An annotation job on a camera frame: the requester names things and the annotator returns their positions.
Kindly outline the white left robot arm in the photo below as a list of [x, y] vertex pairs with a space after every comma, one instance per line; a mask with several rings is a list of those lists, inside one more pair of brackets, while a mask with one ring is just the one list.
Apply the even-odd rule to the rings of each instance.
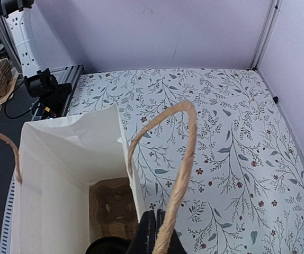
[[34, 1], [0, 1], [0, 15], [11, 32], [22, 73], [27, 77], [42, 70], [31, 21], [33, 5]]

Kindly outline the brown cardboard cup carrier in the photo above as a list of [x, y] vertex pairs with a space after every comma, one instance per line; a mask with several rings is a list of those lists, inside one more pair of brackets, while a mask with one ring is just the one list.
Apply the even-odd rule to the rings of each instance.
[[89, 188], [90, 241], [104, 237], [131, 240], [138, 219], [128, 178], [102, 180]]

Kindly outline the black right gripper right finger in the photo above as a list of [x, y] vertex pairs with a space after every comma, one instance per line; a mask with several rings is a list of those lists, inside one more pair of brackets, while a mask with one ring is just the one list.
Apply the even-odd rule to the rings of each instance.
[[[159, 233], [159, 229], [163, 224], [165, 217], [165, 211], [158, 209], [156, 215], [156, 237]], [[183, 248], [181, 241], [178, 237], [176, 230], [173, 230], [172, 237], [167, 249], [167, 254], [186, 254], [185, 249]]]

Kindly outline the cream paper bag with handles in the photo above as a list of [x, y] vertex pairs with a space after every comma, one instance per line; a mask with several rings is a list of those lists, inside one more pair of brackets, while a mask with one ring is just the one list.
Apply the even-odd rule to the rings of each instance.
[[137, 219], [146, 210], [133, 154], [140, 139], [166, 118], [186, 112], [189, 138], [152, 253], [167, 253], [186, 193], [196, 145], [193, 103], [180, 102], [155, 117], [128, 142], [119, 112], [103, 110], [26, 122], [13, 146], [14, 200], [10, 253], [85, 253], [90, 246], [89, 188], [128, 178]]

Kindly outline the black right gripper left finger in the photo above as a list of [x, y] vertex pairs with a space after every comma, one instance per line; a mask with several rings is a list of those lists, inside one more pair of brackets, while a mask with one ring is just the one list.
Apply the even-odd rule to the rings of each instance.
[[154, 211], [145, 211], [127, 254], [151, 254], [156, 241], [156, 219]]

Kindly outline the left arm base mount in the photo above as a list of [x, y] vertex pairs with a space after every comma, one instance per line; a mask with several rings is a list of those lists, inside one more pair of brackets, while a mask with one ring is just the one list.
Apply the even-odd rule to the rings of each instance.
[[50, 117], [63, 116], [65, 103], [72, 92], [71, 83], [59, 84], [49, 68], [38, 70], [31, 77], [24, 77], [24, 84], [32, 98], [38, 98], [40, 106]]

